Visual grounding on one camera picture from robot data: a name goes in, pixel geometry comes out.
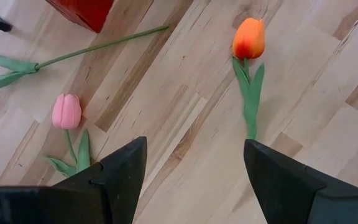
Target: orange tulip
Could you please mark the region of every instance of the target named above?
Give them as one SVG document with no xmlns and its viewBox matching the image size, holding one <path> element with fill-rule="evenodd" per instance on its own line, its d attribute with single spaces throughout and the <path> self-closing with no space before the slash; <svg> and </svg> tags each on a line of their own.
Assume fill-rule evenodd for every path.
<svg viewBox="0 0 358 224">
<path fill-rule="evenodd" d="M 248 18 L 238 28 L 233 40 L 233 54 L 238 59 L 258 58 L 265 50 L 264 22 Z"/>
</svg>

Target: pink tulip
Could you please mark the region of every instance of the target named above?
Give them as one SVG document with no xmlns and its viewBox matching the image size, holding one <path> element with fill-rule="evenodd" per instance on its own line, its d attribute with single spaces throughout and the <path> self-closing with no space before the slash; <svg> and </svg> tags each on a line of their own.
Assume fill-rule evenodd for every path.
<svg viewBox="0 0 358 224">
<path fill-rule="evenodd" d="M 80 100 L 76 95 L 61 94 L 52 111 L 52 123 L 56 128 L 74 129 L 81 121 Z"/>
</svg>

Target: red object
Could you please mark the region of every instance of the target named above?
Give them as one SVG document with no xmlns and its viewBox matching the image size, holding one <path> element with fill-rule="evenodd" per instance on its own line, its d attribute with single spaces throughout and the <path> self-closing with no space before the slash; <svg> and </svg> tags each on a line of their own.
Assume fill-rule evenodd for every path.
<svg viewBox="0 0 358 224">
<path fill-rule="evenodd" d="M 47 0 L 47 2 L 70 21 L 99 33 L 114 0 Z"/>
</svg>

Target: wood grain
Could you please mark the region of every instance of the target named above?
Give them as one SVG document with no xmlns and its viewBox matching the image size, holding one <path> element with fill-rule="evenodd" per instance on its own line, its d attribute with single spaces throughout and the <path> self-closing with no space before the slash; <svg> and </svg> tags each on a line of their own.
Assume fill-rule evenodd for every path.
<svg viewBox="0 0 358 224">
<path fill-rule="evenodd" d="M 358 0 L 117 0 L 98 35 L 44 1 L 0 3 L 0 16 L 14 24 L 0 32 L 0 54 L 35 62 L 171 25 L 1 89 L 0 185 L 63 180 L 43 156 L 71 162 L 50 117 L 56 97 L 74 93 L 74 147 L 87 129 L 93 161 L 148 138 L 134 223 L 265 223 L 231 65 L 236 28 L 256 17 L 266 24 L 265 52 L 250 64 L 266 67 L 257 140 L 358 186 Z"/>
</svg>

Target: green stem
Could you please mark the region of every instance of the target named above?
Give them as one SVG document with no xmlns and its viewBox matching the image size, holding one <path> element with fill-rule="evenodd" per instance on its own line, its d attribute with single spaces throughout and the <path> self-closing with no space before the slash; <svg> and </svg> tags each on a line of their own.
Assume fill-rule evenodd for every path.
<svg viewBox="0 0 358 224">
<path fill-rule="evenodd" d="M 135 39 L 135 38 L 138 38 L 138 37 L 153 34 L 155 32 L 166 30 L 168 28 L 169 28 L 169 25 L 164 25 L 164 26 L 156 27 L 154 29 L 150 29 L 150 30 L 147 30 L 147 31 L 144 31 L 144 32 L 140 32 L 138 34 L 129 35 L 129 36 L 123 37 L 123 38 L 121 38 L 119 40 L 114 40 L 112 42 L 108 42 L 108 43 L 105 43 L 105 44 L 99 44 L 99 45 L 95 45 L 95 46 L 92 46 L 92 47 L 88 47 L 88 48 L 85 48 L 85 49 L 82 49 L 82 50 L 79 50 L 79 51 L 76 51 L 76 52 L 73 52 L 73 53 L 70 53 L 70 54 L 66 54 L 66 55 L 51 59 L 51 60 L 49 60 L 47 62 L 38 64 L 37 66 L 35 66 L 35 69 L 38 70 L 40 68 L 43 68 L 45 66 L 48 66 L 48 65 L 56 63 L 56 62 L 59 62 L 61 60 L 65 60 L 65 59 L 68 59 L 68 58 L 71 58 L 71 57 L 74 57 L 74 56 L 77 56 L 77 55 L 80 55 L 80 54 L 83 54 L 83 53 L 87 53 L 87 52 L 90 52 L 90 51 L 93 51 L 93 50 L 101 49 L 101 48 L 104 48 L 104 47 L 109 47 L 109 46 L 114 45 L 114 44 L 119 44 L 119 43 L 127 41 L 127 40 L 132 40 L 132 39 Z"/>
<path fill-rule="evenodd" d="M 77 157 L 74 154 L 74 149 L 73 149 L 73 144 L 71 143 L 70 133 L 68 132 L 68 130 L 65 130 L 65 134 L 66 134 L 66 139 L 68 142 L 68 152 L 70 153 L 71 158 L 74 160 L 75 166 L 77 166 Z"/>
<path fill-rule="evenodd" d="M 247 138 L 256 140 L 257 135 L 257 109 L 255 111 L 255 108 L 252 108 L 252 105 L 255 105 L 255 103 L 248 98 L 245 100 L 244 104 L 244 118 L 246 120 L 247 124 Z"/>
</svg>

